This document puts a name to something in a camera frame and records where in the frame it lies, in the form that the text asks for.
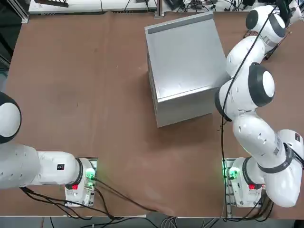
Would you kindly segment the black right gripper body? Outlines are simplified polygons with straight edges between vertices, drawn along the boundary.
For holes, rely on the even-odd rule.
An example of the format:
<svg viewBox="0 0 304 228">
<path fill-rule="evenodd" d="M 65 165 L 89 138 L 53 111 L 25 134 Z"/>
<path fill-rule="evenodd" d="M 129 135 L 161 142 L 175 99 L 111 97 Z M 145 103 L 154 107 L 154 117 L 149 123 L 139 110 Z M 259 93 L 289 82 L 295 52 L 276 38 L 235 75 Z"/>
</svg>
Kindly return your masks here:
<svg viewBox="0 0 304 228">
<path fill-rule="evenodd" d="M 280 17 L 283 19 L 284 23 L 289 23 L 291 18 L 291 10 L 289 7 L 289 4 L 291 3 L 291 0 L 277 0 L 276 5 L 280 10 Z"/>
</svg>

